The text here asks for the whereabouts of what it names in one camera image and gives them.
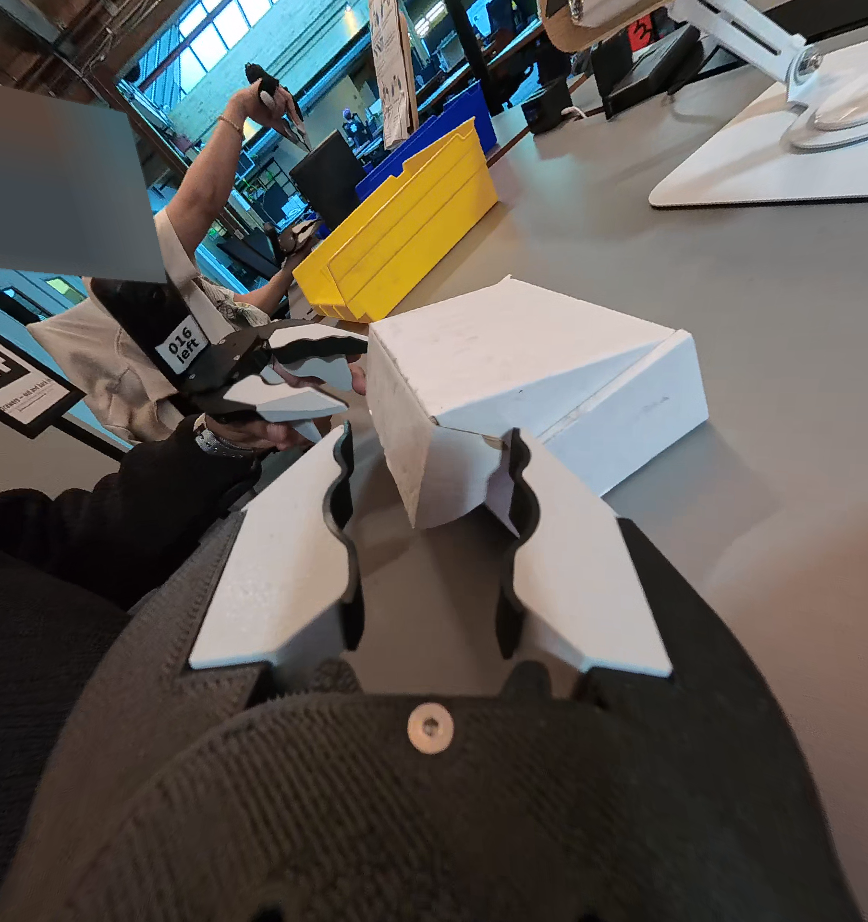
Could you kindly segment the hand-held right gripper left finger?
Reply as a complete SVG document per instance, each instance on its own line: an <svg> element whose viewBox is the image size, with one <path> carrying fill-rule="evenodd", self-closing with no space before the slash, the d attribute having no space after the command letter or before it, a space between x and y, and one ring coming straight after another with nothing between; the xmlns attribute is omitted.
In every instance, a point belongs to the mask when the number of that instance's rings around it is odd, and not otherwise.
<svg viewBox="0 0 868 922"><path fill-rule="evenodd" d="M242 511L188 664L313 670L359 647L365 628L354 543L352 427L343 423Z"/></svg>

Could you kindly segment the person's dark sweater torso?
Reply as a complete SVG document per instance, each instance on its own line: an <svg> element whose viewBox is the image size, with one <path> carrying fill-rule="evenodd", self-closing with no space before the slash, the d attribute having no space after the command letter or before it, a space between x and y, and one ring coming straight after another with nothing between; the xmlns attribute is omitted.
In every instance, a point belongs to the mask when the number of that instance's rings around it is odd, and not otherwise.
<svg viewBox="0 0 868 922"><path fill-rule="evenodd" d="M0 885L59 732L144 590L0 551Z"/></svg>

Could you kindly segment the silver wristwatch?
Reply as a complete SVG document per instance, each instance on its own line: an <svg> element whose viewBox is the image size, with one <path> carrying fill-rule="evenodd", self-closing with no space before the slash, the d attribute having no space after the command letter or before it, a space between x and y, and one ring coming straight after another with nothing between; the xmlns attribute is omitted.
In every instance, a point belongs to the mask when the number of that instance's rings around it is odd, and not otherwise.
<svg viewBox="0 0 868 922"><path fill-rule="evenodd" d="M194 441L204 454L231 459L249 459L255 456L253 449L232 444L212 432L206 419L206 415L201 413L193 426Z"/></svg>

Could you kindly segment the black monitor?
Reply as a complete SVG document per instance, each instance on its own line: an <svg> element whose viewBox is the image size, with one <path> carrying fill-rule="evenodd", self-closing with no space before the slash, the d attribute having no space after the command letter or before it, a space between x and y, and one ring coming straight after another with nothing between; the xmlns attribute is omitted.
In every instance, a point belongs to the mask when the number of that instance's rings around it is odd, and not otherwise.
<svg viewBox="0 0 868 922"><path fill-rule="evenodd" d="M289 175L303 200L334 231L359 206L357 186L367 171L336 130L291 167Z"/></svg>

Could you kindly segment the grey desk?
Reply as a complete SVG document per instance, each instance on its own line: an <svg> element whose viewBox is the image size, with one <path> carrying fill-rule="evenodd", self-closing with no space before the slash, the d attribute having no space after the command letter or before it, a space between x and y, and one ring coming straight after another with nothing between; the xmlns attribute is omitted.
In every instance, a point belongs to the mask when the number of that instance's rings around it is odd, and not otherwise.
<svg viewBox="0 0 868 922"><path fill-rule="evenodd" d="M868 919L868 204L648 205L769 86L743 67L524 134L501 202L397 312L512 276L691 333L709 422L607 501L764 674Z"/></svg>

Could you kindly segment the black desk box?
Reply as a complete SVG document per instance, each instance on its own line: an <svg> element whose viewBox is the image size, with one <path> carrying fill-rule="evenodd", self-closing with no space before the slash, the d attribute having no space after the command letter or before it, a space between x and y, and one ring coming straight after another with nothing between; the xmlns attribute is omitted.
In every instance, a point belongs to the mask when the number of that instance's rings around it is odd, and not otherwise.
<svg viewBox="0 0 868 922"><path fill-rule="evenodd" d="M703 60L701 33L691 25L683 25L650 45L635 60L628 36L622 30L593 47L589 60L603 113L611 121L696 73Z"/></svg>

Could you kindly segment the black pole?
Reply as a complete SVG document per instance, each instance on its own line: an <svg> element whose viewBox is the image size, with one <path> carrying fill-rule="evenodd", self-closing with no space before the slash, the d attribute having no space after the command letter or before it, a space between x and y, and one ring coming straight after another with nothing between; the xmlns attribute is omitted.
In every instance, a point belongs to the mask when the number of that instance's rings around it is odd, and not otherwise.
<svg viewBox="0 0 868 922"><path fill-rule="evenodd" d="M444 4L463 47L466 61L483 90L489 113L496 116L503 110L500 94L488 70L486 59L476 39L463 1L447 0Z"/></svg>

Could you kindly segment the black power adapter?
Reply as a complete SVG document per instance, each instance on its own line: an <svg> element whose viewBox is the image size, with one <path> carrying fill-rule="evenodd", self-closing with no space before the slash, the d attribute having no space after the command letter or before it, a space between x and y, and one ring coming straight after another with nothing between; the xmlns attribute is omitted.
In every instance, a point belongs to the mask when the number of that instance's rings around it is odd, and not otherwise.
<svg viewBox="0 0 868 922"><path fill-rule="evenodd" d="M572 105L567 77L563 75L541 86L520 104L520 109L530 132L540 135L560 125Z"/></svg>

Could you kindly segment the person's left hand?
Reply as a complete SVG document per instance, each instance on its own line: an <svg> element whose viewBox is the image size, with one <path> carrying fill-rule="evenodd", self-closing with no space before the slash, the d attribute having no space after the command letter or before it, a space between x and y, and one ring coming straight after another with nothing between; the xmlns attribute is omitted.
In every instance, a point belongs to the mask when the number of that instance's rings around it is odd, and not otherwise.
<svg viewBox="0 0 868 922"><path fill-rule="evenodd" d="M285 422L267 422L262 419L221 423L208 415L202 418L205 428L221 444L237 450L258 454L272 450L288 451L310 448L313 443L293 426Z"/></svg>

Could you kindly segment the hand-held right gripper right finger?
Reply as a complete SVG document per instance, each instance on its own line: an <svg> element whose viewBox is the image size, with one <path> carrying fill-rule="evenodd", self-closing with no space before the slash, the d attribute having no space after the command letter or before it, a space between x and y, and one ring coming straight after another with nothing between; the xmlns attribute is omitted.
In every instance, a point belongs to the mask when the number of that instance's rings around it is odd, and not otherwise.
<svg viewBox="0 0 868 922"><path fill-rule="evenodd" d="M536 648L586 673L668 678L672 663L619 520L535 436L511 430L509 523L496 635L503 658Z"/></svg>

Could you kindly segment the tan hanging poster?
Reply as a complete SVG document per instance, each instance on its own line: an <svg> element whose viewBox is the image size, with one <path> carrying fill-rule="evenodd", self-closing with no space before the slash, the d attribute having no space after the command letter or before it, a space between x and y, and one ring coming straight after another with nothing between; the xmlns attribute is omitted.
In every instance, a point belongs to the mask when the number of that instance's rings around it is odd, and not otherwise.
<svg viewBox="0 0 868 922"><path fill-rule="evenodd" d="M383 147L391 152L419 128L412 45L399 2L369 1L368 16L382 109Z"/></svg>

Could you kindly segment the black white marker sign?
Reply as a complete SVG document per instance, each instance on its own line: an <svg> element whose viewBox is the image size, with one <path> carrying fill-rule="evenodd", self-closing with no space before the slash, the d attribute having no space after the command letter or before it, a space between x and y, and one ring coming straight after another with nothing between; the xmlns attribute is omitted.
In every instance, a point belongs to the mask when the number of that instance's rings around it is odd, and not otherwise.
<svg viewBox="0 0 868 922"><path fill-rule="evenodd" d="M34 440L82 401L62 375L0 335L0 422Z"/></svg>

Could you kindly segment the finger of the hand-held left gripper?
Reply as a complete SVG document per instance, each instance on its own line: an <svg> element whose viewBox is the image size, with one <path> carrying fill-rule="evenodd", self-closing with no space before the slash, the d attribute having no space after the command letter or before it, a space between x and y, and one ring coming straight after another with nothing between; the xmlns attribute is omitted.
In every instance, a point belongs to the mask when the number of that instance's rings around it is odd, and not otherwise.
<svg viewBox="0 0 868 922"><path fill-rule="evenodd" d="M331 417L345 414L342 400L312 386L293 387L283 379L269 383L260 376L246 376L232 384L220 397L220 414L227 420L240 419L244 413L269 423L292 427L311 444L330 431Z"/></svg>
<svg viewBox="0 0 868 922"><path fill-rule="evenodd" d="M367 353L367 336L336 327L284 321L267 335L271 354L264 370L269 384L303 386L316 380L332 388L352 390L350 357Z"/></svg>

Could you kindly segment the yellow plastic bin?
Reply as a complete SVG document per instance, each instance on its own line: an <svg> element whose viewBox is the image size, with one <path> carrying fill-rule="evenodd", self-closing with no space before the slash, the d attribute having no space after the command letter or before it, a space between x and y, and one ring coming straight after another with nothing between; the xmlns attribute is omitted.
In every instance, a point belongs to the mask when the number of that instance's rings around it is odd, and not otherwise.
<svg viewBox="0 0 868 922"><path fill-rule="evenodd" d="M318 314L380 321L496 203L470 118L408 158L293 276Z"/></svg>

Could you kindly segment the white cardboard mailer box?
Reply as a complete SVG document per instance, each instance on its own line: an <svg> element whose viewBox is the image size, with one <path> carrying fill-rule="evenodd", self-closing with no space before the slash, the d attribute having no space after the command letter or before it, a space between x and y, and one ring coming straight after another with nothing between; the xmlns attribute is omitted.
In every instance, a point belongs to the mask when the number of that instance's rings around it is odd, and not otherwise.
<svg viewBox="0 0 868 922"><path fill-rule="evenodd" d="M602 497L709 419L686 330L513 278L371 324L367 403L419 529L509 523L513 429Z"/></svg>

